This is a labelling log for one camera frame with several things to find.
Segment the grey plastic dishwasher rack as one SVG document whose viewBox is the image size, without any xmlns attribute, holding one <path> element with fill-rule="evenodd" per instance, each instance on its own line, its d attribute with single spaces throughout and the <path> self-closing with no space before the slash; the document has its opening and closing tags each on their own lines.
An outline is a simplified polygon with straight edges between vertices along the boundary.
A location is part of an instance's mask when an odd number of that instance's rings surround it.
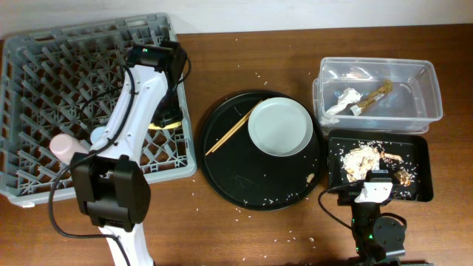
<svg viewBox="0 0 473 266">
<path fill-rule="evenodd" d="M 123 88 L 128 51 L 177 38 L 171 18 L 152 13 L 7 38 L 1 53 L 1 194 L 32 208 L 75 196 L 51 139 L 68 134 L 89 148 Z"/>
</svg>

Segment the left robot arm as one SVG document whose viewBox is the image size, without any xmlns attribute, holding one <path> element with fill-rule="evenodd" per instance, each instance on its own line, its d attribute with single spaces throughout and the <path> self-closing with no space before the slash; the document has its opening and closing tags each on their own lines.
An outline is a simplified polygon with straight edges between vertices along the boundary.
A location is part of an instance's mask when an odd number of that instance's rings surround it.
<svg viewBox="0 0 473 266">
<path fill-rule="evenodd" d="M 98 237 L 109 243 L 116 265 L 154 263 L 143 229 L 151 190 L 139 166 L 141 150 L 151 124 L 163 128 L 181 118 L 173 113 L 173 104 L 186 65 L 186 51 L 176 41 L 133 46 L 103 134 L 88 154 L 72 157 L 78 207 L 99 228 Z"/>
</svg>

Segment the blue plastic cup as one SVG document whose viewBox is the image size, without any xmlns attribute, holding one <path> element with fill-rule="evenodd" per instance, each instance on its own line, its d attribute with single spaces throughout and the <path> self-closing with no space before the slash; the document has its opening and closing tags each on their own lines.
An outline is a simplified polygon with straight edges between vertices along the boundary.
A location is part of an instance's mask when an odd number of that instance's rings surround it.
<svg viewBox="0 0 473 266">
<path fill-rule="evenodd" d="M 95 144 L 101 137 L 101 135 L 104 133 L 106 127 L 105 126 L 99 126 L 96 127 L 95 129 L 92 130 L 89 139 L 91 144 Z"/>
</svg>

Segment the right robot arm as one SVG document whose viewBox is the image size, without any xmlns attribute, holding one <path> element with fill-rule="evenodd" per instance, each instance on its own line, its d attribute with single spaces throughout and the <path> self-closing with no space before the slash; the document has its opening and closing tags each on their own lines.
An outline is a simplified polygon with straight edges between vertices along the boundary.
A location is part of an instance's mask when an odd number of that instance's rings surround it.
<svg viewBox="0 0 473 266">
<path fill-rule="evenodd" d="M 400 265 L 405 255 L 407 222 L 397 214 L 383 213 L 390 201 L 393 179 L 387 170 L 368 171 L 363 180 L 346 183 L 337 190 L 339 205 L 351 208 L 350 230 L 357 256 L 351 265 Z"/>
</svg>

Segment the white napkin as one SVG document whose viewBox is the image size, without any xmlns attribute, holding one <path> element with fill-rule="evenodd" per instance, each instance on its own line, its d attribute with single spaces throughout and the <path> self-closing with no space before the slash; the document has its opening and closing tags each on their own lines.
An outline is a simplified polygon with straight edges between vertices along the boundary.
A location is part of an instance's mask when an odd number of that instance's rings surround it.
<svg viewBox="0 0 473 266">
<path fill-rule="evenodd" d="M 346 88 L 343 94 L 338 97 L 337 104 L 331 106 L 326 113 L 328 115 L 337 115 L 339 112 L 345 110 L 349 104 L 358 103 L 361 100 L 362 94 L 354 88 Z"/>
</svg>

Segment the wooden chopstick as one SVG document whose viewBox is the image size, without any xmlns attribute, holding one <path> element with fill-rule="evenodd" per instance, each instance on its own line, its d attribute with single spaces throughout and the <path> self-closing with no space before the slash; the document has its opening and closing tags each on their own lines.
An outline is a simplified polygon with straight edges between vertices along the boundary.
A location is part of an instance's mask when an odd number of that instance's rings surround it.
<svg viewBox="0 0 473 266">
<path fill-rule="evenodd" d="M 210 153 L 216 151 L 224 142 L 226 142 L 233 134 L 235 134 L 249 119 L 250 115 L 246 114 L 237 124 L 235 124 L 220 140 L 218 140 L 209 151 L 205 154 L 209 155 Z"/>
<path fill-rule="evenodd" d="M 226 100 L 210 113 L 200 132 L 200 152 L 203 156 L 215 153 L 249 121 L 252 111 L 262 100 L 243 98 Z"/>
</svg>

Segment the yellow bowl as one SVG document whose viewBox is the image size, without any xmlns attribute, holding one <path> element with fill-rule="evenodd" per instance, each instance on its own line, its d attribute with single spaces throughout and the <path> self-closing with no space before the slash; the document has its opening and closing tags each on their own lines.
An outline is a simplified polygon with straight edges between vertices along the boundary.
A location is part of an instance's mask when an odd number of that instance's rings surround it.
<svg viewBox="0 0 473 266">
<path fill-rule="evenodd" d="M 151 123 L 149 125 L 148 129 L 151 129 L 151 130 L 169 130 L 169 129 L 175 129 L 175 128 L 178 128 L 178 127 L 181 127 L 181 126 L 182 126 L 181 121 L 173 122 L 173 123 L 170 123 L 170 124 L 164 125 L 164 126 L 157 126 L 157 125 Z"/>
</svg>

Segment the pink plastic cup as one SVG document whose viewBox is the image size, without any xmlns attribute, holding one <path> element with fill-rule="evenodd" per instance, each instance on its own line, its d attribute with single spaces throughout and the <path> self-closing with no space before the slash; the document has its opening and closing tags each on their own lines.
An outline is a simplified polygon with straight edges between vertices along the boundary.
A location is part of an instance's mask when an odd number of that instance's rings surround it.
<svg viewBox="0 0 473 266">
<path fill-rule="evenodd" d="M 75 153 L 87 154 L 88 150 L 74 137 L 57 134 L 49 144 L 50 151 L 66 165 L 69 165 Z"/>
</svg>

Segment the black rectangular tray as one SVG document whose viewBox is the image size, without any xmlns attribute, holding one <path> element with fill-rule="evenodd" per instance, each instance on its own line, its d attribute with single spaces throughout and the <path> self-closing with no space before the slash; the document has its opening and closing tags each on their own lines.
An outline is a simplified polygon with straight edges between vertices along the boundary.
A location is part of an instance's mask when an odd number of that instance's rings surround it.
<svg viewBox="0 0 473 266">
<path fill-rule="evenodd" d="M 388 171 L 392 178 L 391 200 L 428 202 L 434 192 L 427 141 L 418 135 L 390 134 L 336 129 L 328 135 L 329 186 L 347 184 L 344 165 L 353 149 L 376 148 L 379 152 L 398 155 L 401 161 L 381 159 L 376 168 Z"/>
</svg>

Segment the brown snack wrapper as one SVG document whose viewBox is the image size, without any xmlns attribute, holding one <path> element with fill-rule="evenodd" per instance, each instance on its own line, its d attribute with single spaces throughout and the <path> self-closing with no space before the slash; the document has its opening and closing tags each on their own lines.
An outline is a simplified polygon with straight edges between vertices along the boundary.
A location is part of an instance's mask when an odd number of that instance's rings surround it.
<svg viewBox="0 0 473 266">
<path fill-rule="evenodd" d="M 350 111 L 355 115 L 359 116 L 369 106 L 373 105 L 374 102 L 380 100 L 383 96 L 389 94 L 392 91 L 392 81 L 385 80 L 384 84 L 377 90 L 365 97 L 365 99 L 358 102 L 356 105 L 350 107 Z"/>
</svg>

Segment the round black serving tray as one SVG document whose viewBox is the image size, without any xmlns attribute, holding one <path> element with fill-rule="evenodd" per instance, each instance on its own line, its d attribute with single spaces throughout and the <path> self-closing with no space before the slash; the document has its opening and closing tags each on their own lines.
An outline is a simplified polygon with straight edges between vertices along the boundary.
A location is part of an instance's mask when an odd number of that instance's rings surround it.
<svg viewBox="0 0 473 266">
<path fill-rule="evenodd" d="M 246 127 L 215 152 L 209 151 L 258 102 L 277 96 L 268 90 L 242 92 L 210 108 L 201 126 L 196 147 L 199 167 L 222 198 L 241 208 L 286 208 L 303 200 L 325 174 L 327 144 L 317 121 L 308 145 L 293 156 L 273 157 L 259 150 Z"/>
</svg>

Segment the clear plastic waste bin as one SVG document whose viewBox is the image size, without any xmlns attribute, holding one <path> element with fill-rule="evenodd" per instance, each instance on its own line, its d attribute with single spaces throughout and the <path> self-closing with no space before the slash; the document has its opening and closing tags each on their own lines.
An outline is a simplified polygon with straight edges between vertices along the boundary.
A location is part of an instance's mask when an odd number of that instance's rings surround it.
<svg viewBox="0 0 473 266">
<path fill-rule="evenodd" d="M 327 130 L 423 134 L 443 117 L 433 64 L 412 59 L 323 58 L 313 109 Z"/>
</svg>

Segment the food scraps and rice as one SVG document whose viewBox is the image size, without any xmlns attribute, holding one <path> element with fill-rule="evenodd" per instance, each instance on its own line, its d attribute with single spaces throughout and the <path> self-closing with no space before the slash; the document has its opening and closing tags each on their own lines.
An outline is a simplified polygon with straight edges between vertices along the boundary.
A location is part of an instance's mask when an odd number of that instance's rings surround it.
<svg viewBox="0 0 473 266">
<path fill-rule="evenodd" d="M 394 171 L 395 178 L 405 187 L 410 186 L 418 177 L 419 166 L 414 163 L 413 155 L 388 153 L 381 141 L 358 141 L 339 149 L 338 161 L 349 183 L 365 180 L 368 171 L 387 169 Z"/>
</svg>

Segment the grey round plate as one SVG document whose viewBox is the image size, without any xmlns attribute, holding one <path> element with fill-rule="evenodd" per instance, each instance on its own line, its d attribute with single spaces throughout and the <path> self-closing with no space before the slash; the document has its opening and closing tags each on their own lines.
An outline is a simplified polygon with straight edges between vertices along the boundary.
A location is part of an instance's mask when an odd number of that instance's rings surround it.
<svg viewBox="0 0 473 266">
<path fill-rule="evenodd" d="M 313 121 L 306 108 L 296 100 L 268 98 L 251 111 L 248 133 L 260 151 L 274 157 L 289 157 L 309 144 Z"/>
</svg>

